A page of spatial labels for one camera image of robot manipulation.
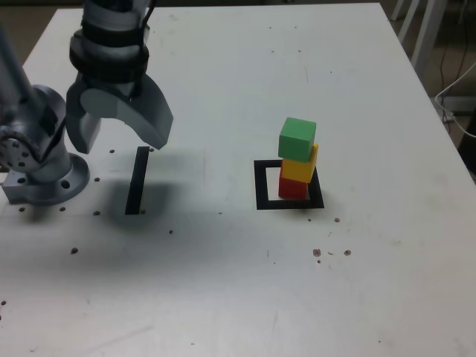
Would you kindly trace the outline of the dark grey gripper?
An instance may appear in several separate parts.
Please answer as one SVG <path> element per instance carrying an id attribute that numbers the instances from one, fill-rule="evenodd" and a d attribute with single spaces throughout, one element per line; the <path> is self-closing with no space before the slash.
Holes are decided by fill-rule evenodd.
<path id="1" fill-rule="evenodd" d="M 165 96 L 149 76 L 79 72 L 67 91 L 65 116 L 68 136 L 78 152 L 91 152 L 101 118 L 122 121 L 155 149 L 167 144 L 173 123 Z"/>

